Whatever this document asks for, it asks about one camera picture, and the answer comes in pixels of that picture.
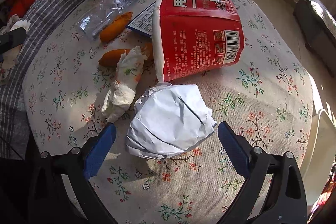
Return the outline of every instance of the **plaid cloth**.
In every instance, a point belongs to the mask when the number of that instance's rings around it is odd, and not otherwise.
[[[22,92],[26,71],[43,42],[84,0],[36,0],[22,20],[31,22],[26,41],[11,69],[8,82],[0,86],[0,136],[22,157],[25,156],[30,128]],[[20,159],[0,139],[0,157]]]

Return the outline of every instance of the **barcode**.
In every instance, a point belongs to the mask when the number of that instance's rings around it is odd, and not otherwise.
[[[224,30],[226,38],[226,53],[224,63],[233,62],[239,50],[239,32]]]

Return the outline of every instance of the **floral tablecloth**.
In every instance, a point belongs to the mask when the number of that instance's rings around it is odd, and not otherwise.
[[[88,40],[74,24],[97,1],[86,0],[53,32],[25,76],[26,110],[40,151],[67,153],[97,135],[105,124],[101,105],[115,77],[98,60],[109,50],[150,41],[127,29],[106,46]],[[139,0],[131,8],[133,16],[154,1]],[[309,77],[253,0],[233,2],[245,36],[240,61],[173,84],[197,84],[218,123],[227,121],[236,134],[268,153],[292,151],[300,166],[311,125]],[[154,64],[145,64],[136,99],[156,82]],[[115,123],[117,139],[90,179],[106,208],[119,223],[216,223],[244,182],[217,134],[175,158],[145,160],[124,148],[133,116],[131,107]],[[267,178],[260,201],[269,182]]]

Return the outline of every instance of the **floor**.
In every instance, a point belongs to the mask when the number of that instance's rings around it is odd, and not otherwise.
[[[313,88],[313,115],[324,108],[336,126],[336,78],[331,77],[323,63],[306,49],[304,36],[293,16],[294,8],[284,0],[254,1],[315,81],[317,89]]]

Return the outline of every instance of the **plastic bottle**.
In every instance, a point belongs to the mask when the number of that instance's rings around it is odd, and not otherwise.
[[[95,39],[124,9],[137,0],[101,0],[76,23],[89,38]]]

